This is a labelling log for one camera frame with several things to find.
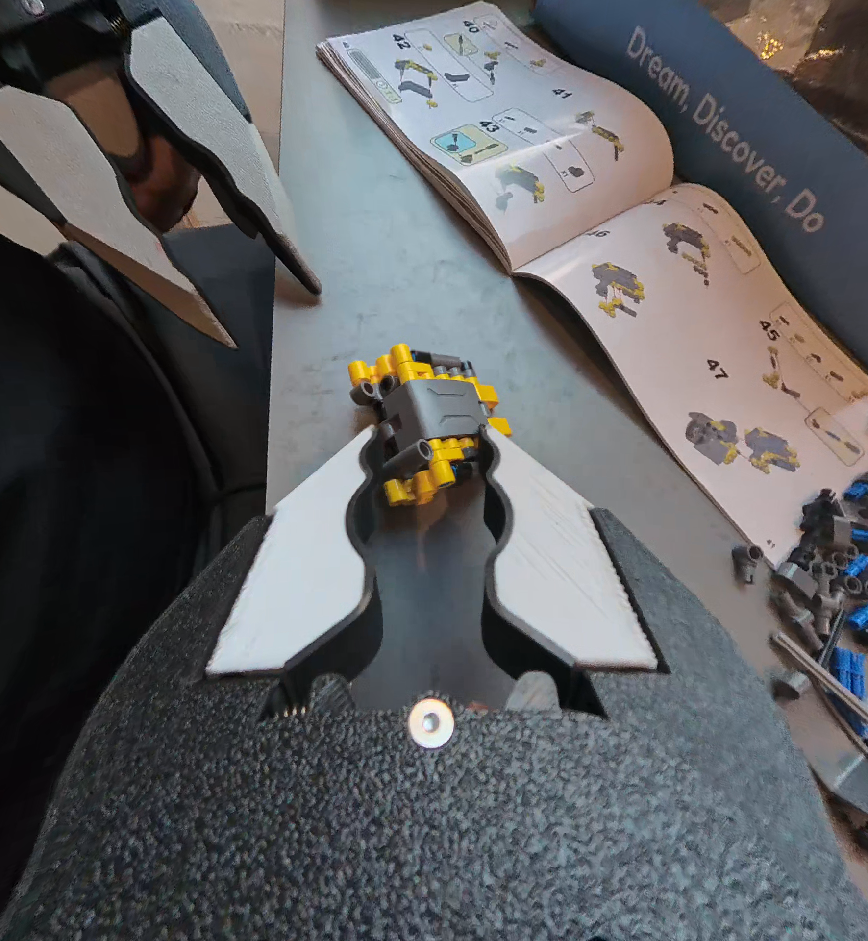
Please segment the open instruction booklet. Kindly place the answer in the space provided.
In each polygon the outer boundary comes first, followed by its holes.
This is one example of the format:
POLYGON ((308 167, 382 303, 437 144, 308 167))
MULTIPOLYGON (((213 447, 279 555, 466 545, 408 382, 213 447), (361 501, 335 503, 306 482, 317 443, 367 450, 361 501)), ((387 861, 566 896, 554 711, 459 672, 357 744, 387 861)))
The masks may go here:
POLYGON ((774 568, 800 542, 802 503, 868 472, 868 374, 728 202, 673 183, 663 124, 628 90, 483 2, 317 53, 511 274, 577 312, 774 568))

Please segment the dark blue cardboard box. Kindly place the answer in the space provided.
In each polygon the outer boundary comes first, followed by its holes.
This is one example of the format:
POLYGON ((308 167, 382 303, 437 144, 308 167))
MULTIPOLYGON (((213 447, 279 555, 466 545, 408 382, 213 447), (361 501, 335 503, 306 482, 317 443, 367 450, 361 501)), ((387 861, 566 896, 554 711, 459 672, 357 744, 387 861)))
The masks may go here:
POLYGON ((657 115, 676 173, 722 196, 868 369, 868 157, 698 2, 536 2, 577 65, 657 115))

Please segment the pile of building bricks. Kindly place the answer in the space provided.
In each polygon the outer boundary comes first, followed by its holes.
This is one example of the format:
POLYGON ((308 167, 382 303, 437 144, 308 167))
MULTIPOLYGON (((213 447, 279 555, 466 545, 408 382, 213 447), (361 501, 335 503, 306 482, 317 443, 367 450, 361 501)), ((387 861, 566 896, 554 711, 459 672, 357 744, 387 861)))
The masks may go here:
MULTIPOLYGON (((770 640, 789 668, 772 681, 772 690, 781 700, 812 696, 837 727, 836 732, 803 733, 803 753, 816 746, 865 749, 868 471, 844 490, 824 490, 805 504, 800 533, 798 544, 774 573, 771 599, 784 629, 770 640)), ((846 810, 819 785, 868 854, 868 820, 846 810)))

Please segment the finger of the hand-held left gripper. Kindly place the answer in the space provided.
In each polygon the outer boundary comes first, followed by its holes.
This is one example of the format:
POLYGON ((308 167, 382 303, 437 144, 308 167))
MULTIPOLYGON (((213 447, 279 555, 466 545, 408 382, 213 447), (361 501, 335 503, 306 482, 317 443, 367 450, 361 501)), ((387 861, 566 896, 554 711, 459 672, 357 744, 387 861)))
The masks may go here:
POLYGON ((287 226, 291 206, 262 135, 166 17, 132 29, 125 71, 228 219, 247 237, 262 238, 302 286, 319 296, 322 284, 287 226))
POLYGON ((120 82, 57 82, 50 97, 0 87, 0 186, 68 239, 116 268, 182 322, 235 349, 207 300, 138 212, 106 142, 141 153, 141 134, 120 82))

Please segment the grey curved panel piece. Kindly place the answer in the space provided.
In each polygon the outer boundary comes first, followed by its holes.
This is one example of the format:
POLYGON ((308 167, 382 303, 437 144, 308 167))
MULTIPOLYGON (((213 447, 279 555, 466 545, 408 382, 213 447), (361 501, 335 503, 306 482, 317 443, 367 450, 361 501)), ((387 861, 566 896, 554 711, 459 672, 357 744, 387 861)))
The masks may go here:
POLYGON ((804 751, 820 784, 846 810, 868 820, 868 748, 816 746, 804 751))

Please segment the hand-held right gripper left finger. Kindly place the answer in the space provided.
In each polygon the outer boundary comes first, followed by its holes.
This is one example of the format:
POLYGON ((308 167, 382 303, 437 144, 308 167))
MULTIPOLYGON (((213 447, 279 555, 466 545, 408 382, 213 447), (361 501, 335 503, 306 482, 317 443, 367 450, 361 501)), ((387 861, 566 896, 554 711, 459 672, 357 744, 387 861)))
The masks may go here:
POLYGON ((206 663, 206 676, 355 679, 382 616, 366 541, 374 428, 362 430, 275 506, 206 663))

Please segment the small yellow grey brick assembly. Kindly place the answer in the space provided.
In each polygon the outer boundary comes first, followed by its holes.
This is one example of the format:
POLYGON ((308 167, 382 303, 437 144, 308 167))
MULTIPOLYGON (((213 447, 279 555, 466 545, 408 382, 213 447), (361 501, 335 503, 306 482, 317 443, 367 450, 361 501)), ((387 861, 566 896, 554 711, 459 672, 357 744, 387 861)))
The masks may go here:
POLYGON ((376 417, 390 507, 427 505, 469 480, 485 428, 512 434, 495 389, 467 359, 399 344, 374 362, 351 361, 347 373, 353 402, 376 417))

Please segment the crumpled clear plastic bags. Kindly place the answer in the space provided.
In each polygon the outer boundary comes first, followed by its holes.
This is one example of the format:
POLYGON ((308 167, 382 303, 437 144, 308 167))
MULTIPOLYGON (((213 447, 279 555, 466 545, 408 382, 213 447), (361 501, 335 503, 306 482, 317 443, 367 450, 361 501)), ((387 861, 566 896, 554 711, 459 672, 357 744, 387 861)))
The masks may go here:
POLYGON ((868 157, 868 1, 703 1, 868 157))

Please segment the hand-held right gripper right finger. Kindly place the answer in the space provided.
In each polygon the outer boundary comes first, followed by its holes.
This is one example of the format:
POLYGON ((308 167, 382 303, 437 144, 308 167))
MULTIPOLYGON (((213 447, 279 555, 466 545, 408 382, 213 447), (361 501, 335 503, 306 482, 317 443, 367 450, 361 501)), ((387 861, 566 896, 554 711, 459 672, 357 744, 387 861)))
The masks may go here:
POLYGON ((492 426, 480 433, 487 613, 566 669, 653 672, 659 655, 594 506, 492 426))

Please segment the grey desk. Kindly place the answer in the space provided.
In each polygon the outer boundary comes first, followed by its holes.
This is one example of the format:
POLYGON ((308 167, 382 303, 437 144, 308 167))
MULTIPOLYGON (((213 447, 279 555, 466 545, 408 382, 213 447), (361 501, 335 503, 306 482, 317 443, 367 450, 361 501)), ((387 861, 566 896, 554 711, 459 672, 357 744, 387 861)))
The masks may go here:
MULTIPOLYGON (((472 355, 496 384, 513 441, 655 551, 720 618, 767 682, 785 664, 766 574, 738 586, 735 529, 643 416, 602 348, 550 289, 511 278, 492 250, 378 129, 315 45, 426 15, 415 2, 286 2, 279 175, 322 296, 276 290, 268 506, 361 428, 346 362, 398 340, 472 355)), ((382 509, 378 547, 384 640, 355 683, 363 705, 407 705, 408 681, 498 704, 511 680, 479 638, 491 537, 484 487, 418 511, 382 509), (433 589, 456 590, 456 621, 435 628, 433 589)))

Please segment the person's dark sweater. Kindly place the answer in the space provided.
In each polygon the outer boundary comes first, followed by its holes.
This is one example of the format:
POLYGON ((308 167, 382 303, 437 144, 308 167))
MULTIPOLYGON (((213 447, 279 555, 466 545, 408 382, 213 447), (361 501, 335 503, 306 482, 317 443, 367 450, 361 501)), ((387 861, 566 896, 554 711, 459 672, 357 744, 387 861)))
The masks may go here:
POLYGON ((275 259, 233 227, 172 247, 237 348, 0 234, 0 915, 103 689, 263 512, 275 259))

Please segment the person's left hand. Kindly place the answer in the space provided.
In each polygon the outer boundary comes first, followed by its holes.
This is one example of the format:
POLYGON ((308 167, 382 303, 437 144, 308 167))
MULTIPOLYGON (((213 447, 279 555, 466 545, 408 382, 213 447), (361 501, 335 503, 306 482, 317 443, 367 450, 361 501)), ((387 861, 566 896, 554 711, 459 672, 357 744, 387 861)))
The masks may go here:
POLYGON ((161 135, 143 138, 136 158, 122 164, 142 218, 162 233, 185 218, 197 198, 201 174, 161 135))

